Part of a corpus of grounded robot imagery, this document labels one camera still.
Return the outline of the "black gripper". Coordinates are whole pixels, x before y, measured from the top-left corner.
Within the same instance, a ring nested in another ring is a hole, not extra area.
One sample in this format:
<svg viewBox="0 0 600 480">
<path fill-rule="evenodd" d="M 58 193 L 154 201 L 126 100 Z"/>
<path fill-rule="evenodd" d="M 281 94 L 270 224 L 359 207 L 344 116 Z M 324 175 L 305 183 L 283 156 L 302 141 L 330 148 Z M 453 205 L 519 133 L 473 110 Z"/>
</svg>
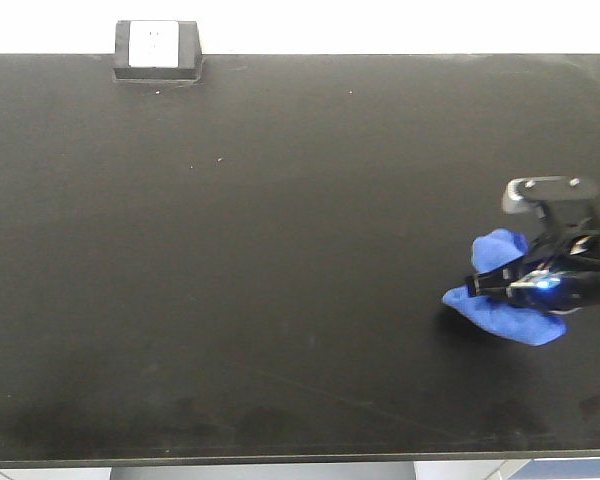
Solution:
<svg viewBox="0 0 600 480">
<path fill-rule="evenodd" d="M 547 229 L 532 243 L 506 231 L 515 249 L 499 268 L 465 278 L 470 297 L 499 298 L 517 308 L 565 314 L 600 305 L 600 225 L 586 219 Z"/>
</svg>

